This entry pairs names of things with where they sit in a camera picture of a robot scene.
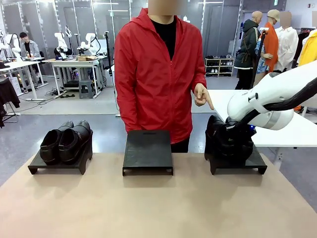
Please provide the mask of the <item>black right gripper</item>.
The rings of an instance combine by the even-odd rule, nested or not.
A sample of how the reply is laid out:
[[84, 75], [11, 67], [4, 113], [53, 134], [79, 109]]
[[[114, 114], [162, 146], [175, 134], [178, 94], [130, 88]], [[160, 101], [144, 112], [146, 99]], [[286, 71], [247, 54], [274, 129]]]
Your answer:
[[255, 135], [256, 127], [253, 125], [234, 124], [231, 128], [231, 142], [233, 143], [252, 143], [252, 136]]

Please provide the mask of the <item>person's left hand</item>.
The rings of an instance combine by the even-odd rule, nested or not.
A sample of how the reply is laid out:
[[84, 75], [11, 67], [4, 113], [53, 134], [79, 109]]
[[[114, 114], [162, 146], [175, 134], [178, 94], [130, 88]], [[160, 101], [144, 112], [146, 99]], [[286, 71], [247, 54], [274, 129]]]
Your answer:
[[198, 107], [201, 107], [207, 103], [209, 105], [210, 109], [214, 110], [214, 106], [213, 106], [211, 97], [209, 95], [209, 92], [208, 92], [207, 88], [201, 83], [198, 83], [195, 86], [194, 101], [195, 101], [196, 106], [198, 106]]

